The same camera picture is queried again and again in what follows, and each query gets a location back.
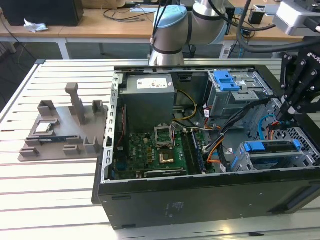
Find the yellow wire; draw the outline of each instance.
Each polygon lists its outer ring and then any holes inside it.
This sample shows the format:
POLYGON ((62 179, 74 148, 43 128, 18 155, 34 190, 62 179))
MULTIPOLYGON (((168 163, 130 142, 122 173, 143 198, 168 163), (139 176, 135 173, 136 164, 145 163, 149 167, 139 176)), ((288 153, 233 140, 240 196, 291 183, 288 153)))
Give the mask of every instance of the yellow wire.
POLYGON ((190 116, 186 116, 186 117, 182 117, 182 118, 174 118, 172 119, 173 121, 183 121, 183 120, 188 120, 190 118, 192 118, 194 115, 196 115, 197 113, 197 105, 196 105, 196 102, 192 99, 192 97, 190 97, 185 91, 182 91, 182 90, 177 90, 177 92, 181 92, 183 93, 184 95, 186 95, 193 103, 194 105, 194 110, 193 110, 193 113, 190 115, 190 116))
POLYGON ((217 149, 217 147, 222 143, 222 141, 224 140, 225 138, 222 138, 215 146, 214 148, 212 148, 209 156, 208 156, 208 159, 206 160, 207 162, 209 162, 211 160, 211 157, 212 157, 212 154, 214 153, 214 151, 217 149))

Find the motherboard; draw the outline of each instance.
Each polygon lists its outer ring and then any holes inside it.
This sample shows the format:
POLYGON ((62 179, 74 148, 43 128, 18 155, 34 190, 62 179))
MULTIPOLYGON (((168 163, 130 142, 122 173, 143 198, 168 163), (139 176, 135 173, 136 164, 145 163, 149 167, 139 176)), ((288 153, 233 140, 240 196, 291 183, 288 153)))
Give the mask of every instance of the motherboard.
POLYGON ((120 155, 115 161, 115 179, 184 176, 201 172, 204 162, 202 155, 197 154, 204 145, 201 131, 171 130, 165 126, 155 128, 153 132, 131 133, 127 155, 120 155), (190 155, 195 146, 199 151, 190 155))

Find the slotted aluminum table surface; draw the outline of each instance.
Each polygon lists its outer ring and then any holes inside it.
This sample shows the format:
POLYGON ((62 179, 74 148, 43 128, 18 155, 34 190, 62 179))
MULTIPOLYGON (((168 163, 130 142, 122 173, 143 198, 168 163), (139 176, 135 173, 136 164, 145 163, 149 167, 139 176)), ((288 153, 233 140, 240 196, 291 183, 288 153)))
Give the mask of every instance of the slotted aluminum table surface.
MULTIPOLYGON (((69 106, 64 89, 67 83, 78 83, 85 105, 93 100, 108 104, 114 67, 147 64, 146 60, 47 60, 34 65, 0 114, 0 240, 251 239, 250 232, 264 234, 260 240, 319 239, 319 199, 292 215, 114 231, 103 208, 91 203, 96 159, 18 161, 41 100, 69 106)), ((193 59, 186 64, 266 65, 278 79, 281 68, 279 59, 193 59)))

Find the lab floor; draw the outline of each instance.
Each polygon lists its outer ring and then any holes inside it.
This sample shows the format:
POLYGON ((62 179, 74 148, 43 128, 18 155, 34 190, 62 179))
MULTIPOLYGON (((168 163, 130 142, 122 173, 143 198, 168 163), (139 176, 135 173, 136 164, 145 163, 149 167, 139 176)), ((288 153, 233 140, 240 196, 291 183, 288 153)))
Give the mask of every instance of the lab floor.
MULTIPOLYGON (((148 44, 108 43, 104 44, 105 55, 101 55, 96 43, 69 43, 68 49, 72 59, 146 59, 150 52, 148 44)), ((36 59, 62 59, 58 45, 55 43, 28 43, 28 51, 36 59)), ((34 59, 19 45, 15 54, 2 57, 0 60, 0 112, 15 93, 20 83, 34 65, 34 59)), ((194 58, 214 59, 219 58, 220 45, 196 46, 194 58)), ((240 49, 237 46, 230 58, 239 58, 240 49)), ((243 52, 242 58, 269 59, 271 54, 252 54, 243 52)))

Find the table leg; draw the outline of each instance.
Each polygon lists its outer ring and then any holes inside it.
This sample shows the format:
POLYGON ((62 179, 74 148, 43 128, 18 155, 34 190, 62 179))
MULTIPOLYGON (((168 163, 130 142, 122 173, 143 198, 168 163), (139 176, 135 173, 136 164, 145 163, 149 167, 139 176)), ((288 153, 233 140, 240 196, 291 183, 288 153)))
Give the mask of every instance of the table leg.
POLYGON ((101 55, 105 55, 105 49, 104 49, 104 44, 103 43, 99 43, 99 49, 100 49, 100 54, 101 55))
POLYGON ((13 42, 4 42, 4 45, 5 45, 6 49, 9 50, 10 53, 15 54, 17 52, 13 42))
POLYGON ((57 44, 59 45, 59 49, 62 55, 63 60, 69 60, 70 54, 67 48, 67 41, 65 39, 60 39, 57 44))
POLYGON ((223 42, 223 46, 222 46, 222 49, 220 52, 219 59, 227 59, 229 57, 229 53, 230 53, 230 50, 231 50, 233 44, 234 43, 232 41, 224 41, 223 42))

